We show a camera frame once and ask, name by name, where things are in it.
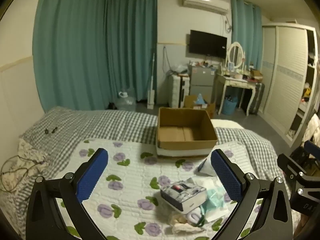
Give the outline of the white sock blue trim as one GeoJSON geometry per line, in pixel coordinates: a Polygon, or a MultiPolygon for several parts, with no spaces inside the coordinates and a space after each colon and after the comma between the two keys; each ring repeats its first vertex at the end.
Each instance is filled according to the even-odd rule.
{"type": "Polygon", "coordinates": [[[198,166],[197,172],[206,176],[216,177],[216,172],[212,166],[210,158],[204,159],[204,161],[198,166]]]}

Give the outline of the teal cotton towel pack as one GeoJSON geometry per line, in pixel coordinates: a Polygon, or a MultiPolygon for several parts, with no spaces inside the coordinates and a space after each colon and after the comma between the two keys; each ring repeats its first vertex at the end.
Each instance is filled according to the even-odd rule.
{"type": "Polygon", "coordinates": [[[225,202],[227,192],[217,177],[200,178],[197,184],[207,190],[207,200],[201,205],[207,223],[229,214],[228,202],[225,202]]]}

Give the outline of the white dressing table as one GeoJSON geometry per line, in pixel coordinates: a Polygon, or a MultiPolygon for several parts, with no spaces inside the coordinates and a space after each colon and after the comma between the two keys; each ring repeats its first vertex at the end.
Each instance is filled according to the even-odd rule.
{"type": "Polygon", "coordinates": [[[252,104],[254,97],[255,97],[255,94],[256,94],[255,82],[249,82],[249,81],[243,80],[243,79],[234,79],[232,77],[226,77],[221,74],[218,74],[217,77],[215,78],[215,85],[214,85],[214,103],[217,102],[217,98],[218,98],[217,93],[219,90],[219,84],[222,84],[222,97],[220,100],[220,107],[219,107],[217,114],[220,115],[222,112],[222,107],[223,107],[223,102],[225,99],[225,93],[226,93],[227,87],[235,87],[235,88],[242,88],[243,90],[245,90],[245,89],[252,90],[252,95],[251,95],[250,101],[249,101],[247,109],[246,109],[246,115],[249,116],[249,109],[251,107],[251,104],[252,104]]]}

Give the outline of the cream lace cloth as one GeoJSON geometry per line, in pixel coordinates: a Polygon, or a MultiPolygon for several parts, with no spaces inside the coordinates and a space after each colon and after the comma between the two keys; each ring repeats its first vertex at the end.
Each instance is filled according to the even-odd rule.
{"type": "Polygon", "coordinates": [[[169,225],[171,226],[172,233],[196,233],[201,232],[203,229],[193,226],[188,220],[180,213],[172,211],[169,216],[169,225]]]}

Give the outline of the white socks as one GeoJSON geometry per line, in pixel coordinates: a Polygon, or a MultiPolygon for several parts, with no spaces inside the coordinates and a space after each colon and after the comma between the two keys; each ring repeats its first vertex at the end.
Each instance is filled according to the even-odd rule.
{"type": "Polygon", "coordinates": [[[187,221],[192,226],[202,227],[205,222],[205,217],[200,207],[195,208],[185,215],[187,221]]]}

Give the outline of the cardboard box on floor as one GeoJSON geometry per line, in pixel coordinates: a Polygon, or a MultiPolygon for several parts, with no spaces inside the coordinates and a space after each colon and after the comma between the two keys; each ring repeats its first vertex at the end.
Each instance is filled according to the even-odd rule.
{"type": "Polygon", "coordinates": [[[202,94],[186,96],[184,99],[184,107],[206,110],[211,119],[213,119],[215,114],[215,103],[210,103],[202,94]]]}

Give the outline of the open cardboard box on bed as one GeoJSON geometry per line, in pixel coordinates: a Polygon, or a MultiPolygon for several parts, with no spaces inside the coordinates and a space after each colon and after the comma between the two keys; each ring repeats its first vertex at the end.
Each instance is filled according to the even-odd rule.
{"type": "Polygon", "coordinates": [[[204,109],[159,109],[157,155],[167,158],[206,157],[217,142],[215,128],[204,109]]]}

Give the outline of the white floral quilt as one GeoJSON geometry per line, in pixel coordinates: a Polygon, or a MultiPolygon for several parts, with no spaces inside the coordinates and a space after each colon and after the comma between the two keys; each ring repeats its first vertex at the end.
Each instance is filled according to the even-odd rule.
{"type": "Polygon", "coordinates": [[[75,172],[93,153],[104,148],[108,164],[83,205],[101,232],[111,239],[210,239],[225,223],[236,202],[225,195],[229,214],[205,223],[201,232],[172,233],[175,211],[160,195],[161,187],[193,178],[201,159],[170,159],[157,155],[151,144],[91,139],[80,142],[57,177],[75,172]]]}

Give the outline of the white suitcase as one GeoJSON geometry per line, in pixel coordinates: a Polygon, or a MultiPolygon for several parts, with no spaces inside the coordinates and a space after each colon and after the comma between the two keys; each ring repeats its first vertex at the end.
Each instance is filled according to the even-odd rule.
{"type": "Polygon", "coordinates": [[[190,77],[187,74],[172,74],[169,77],[169,97],[170,108],[183,108],[185,97],[189,95],[190,77]]]}

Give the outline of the white oval vanity mirror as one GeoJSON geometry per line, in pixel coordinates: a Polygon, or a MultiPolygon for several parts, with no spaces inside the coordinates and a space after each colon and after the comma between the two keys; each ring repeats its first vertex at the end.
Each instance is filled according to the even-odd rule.
{"type": "Polygon", "coordinates": [[[245,51],[239,42],[233,42],[227,49],[225,68],[229,72],[243,71],[245,66],[245,51]]]}

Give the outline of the clear water jug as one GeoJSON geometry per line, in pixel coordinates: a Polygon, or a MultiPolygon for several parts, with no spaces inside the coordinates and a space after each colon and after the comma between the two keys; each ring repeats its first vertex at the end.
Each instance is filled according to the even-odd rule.
{"type": "Polygon", "coordinates": [[[133,88],[121,88],[115,106],[117,110],[134,112],[136,110],[135,90],[133,88]]]}

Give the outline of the floral black-white tissue pack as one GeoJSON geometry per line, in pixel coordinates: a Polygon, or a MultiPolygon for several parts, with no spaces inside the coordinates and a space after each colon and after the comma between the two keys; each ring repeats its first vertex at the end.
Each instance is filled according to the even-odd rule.
{"type": "Polygon", "coordinates": [[[176,211],[187,214],[207,200],[205,187],[187,181],[178,181],[160,189],[161,197],[176,211]]]}

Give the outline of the white louvred wardrobe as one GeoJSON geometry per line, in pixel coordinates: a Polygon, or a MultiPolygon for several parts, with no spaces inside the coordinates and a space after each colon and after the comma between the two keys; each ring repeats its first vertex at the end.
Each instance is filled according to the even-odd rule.
{"type": "Polygon", "coordinates": [[[265,90],[258,114],[292,146],[314,109],[318,61],[314,27],[263,25],[260,71],[265,90]]]}

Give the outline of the dark checkered suitcase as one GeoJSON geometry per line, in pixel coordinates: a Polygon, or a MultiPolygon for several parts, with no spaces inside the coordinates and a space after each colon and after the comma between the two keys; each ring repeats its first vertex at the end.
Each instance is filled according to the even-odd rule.
{"type": "Polygon", "coordinates": [[[262,102],[263,94],[265,90],[265,85],[263,83],[256,83],[255,84],[255,95],[250,104],[249,113],[250,114],[257,114],[260,104],[262,102]]]}

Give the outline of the grey checkered bed sheet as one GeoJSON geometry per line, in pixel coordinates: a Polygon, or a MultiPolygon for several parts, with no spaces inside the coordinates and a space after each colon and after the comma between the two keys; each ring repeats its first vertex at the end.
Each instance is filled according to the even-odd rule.
{"type": "MultiPolygon", "coordinates": [[[[12,151],[1,148],[1,155],[8,160],[17,154],[20,138],[49,154],[49,166],[38,175],[48,179],[57,178],[69,160],[76,146],[85,140],[105,139],[121,142],[136,142],[156,146],[157,118],[153,115],[127,111],[73,111],[56,107],[45,114],[31,128],[14,140],[12,151]],[[44,130],[58,127],[54,134],[45,134],[44,130]]],[[[18,206],[24,208],[25,215],[19,220],[21,232],[25,237],[25,223],[28,200],[33,187],[34,176],[28,182],[26,190],[18,194],[24,202],[18,206]]]]}

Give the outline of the grey mini fridge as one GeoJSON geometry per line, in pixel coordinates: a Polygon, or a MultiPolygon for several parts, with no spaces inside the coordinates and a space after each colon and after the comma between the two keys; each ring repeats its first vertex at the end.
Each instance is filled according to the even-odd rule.
{"type": "Polygon", "coordinates": [[[189,95],[198,96],[201,94],[207,102],[212,102],[215,69],[191,65],[188,68],[190,75],[189,95]]]}

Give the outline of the black glasses on bed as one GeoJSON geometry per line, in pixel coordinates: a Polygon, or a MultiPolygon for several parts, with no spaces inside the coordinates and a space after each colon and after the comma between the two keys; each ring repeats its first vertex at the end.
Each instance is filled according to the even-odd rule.
{"type": "Polygon", "coordinates": [[[49,130],[48,128],[46,128],[44,130],[44,133],[45,134],[49,134],[49,133],[54,134],[57,131],[57,129],[58,129],[58,127],[54,127],[52,130],[49,130]]]}

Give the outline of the blue plastic basket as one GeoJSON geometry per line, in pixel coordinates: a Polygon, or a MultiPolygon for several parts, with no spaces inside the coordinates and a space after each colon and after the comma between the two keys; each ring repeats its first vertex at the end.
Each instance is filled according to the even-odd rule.
{"type": "Polygon", "coordinates": [[[232,115],[238,103],[237,96],[227,96],[223,101],[221,113],[224,115],[232,115]]]}

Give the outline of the narrow teal curtain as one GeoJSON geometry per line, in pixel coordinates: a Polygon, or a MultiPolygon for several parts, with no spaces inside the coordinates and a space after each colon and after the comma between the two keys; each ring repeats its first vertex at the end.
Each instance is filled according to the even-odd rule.
{"type": "Polygon", "coordinates": [[[261,68],[263,55],[263,28],[259,6],[244,0],[231,0],[232,42],[239,42],[246,58],[247,67],[252,63],[261,68]]]}

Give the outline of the black wall television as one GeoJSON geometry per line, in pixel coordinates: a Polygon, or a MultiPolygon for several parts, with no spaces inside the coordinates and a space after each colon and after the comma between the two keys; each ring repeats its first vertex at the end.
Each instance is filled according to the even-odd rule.
{"type": "Polygon", "coordinates": [[[226,37],[196,30],[190,31],[189,53],[224,59],[226,50],[226,37]]]}

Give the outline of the patterned pillow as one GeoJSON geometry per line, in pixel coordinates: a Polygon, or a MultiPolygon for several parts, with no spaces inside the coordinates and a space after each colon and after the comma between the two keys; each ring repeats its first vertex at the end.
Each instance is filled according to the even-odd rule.
{"type": "Polygon", "coordinates": [[[24,139],[18,141],[17,154],[1,167],[1,208],[15,230],[21,232],[19,220],[25,215],[18,194],[26,190],[28,182],[49,166],[49,154],[38,150],[24,139]]]}

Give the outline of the white air conditioner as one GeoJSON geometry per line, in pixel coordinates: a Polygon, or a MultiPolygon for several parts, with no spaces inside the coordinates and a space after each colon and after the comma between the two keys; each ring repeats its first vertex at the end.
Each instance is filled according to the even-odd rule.
{"type": "Polygon", "coordinates": [[[230,11],[230,4],[223,0],[182,0],[184,7],[192,7],[213,11],[215,13],[226,15],[230,11]]]}

